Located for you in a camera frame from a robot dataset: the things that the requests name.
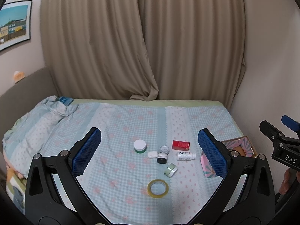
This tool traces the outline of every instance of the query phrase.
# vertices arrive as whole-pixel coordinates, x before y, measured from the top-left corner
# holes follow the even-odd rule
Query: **painting of houses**
[[[5,4],[0,11],[0,51],[30,40],[32,0]]]

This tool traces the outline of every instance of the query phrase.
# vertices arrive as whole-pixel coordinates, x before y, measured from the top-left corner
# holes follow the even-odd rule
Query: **bedsheet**
[[[217,140],[242,136],[228,111],[219,104],[184,108],[75,101],[66,107],[53,96],[39,103],[4,136],[4,151],[14,167],[27,176],[35,153],[52,156],[70,149],[91,127],[101,130],[101,144],[77,179],[92,202],[115,224],[187,223],[222,180],[203,174],[198,131],[208,128]],[[163,174],[167,164],[148,159],[147,152],[133,151],[136,139],[146,141],[147,152],[164,144],[171,147],[172,140],[187,140],[197,158],[177,162],[176,151],[171,150],[168,164],[176,164],[179,170],[168,178]],[[74,209],[57,175],[54,178],[65,205]],[[168,183],[170,191],[165,197],[147,195],[147,185],[153,179]],[[227,209],[235,204],[244,180],[245,176],[241,177]]]

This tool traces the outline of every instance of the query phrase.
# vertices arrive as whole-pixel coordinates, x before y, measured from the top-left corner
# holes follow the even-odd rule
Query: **orange object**
[[[22,80],[24,78],[25,78],[25,73],[23,73],[23,72],[16,71],[13,75],[13,79],[14,79],[15,83],[19,82],[20,80]]]
[[[246,153],[244,152],[243,148],[239,145],[235,148],[233,148],[233,150],[237,151],[241,156],[245,157]]]

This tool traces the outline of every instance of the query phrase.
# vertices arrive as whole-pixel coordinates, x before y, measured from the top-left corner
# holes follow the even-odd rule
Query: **wall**
[[[40,34],[41,0],[32,1],[31,40],[17,44],[0,52],[0,95],[13,86],[15,71],[29,75],[45,66]]]
[[[246,73],[230,112],[257,152],[267,156],[277,192],[287,167],[271,159],[272,142],[259,124],[267,120],[297,138],[281,117],[300,121],[300,10],[294,0],[244,1]]]

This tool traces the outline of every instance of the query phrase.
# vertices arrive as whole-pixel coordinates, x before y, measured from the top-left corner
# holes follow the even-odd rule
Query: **beige curtain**
[[[139,10],[159,99],[229,108],[244,73],[244,1],[139,0]]]
[[[64,96],[154,100],[137,0],[42,0],[46,65]]]
[[[42,0],[46,64],[63,95],[214,100],[244,73],[243,0]]]

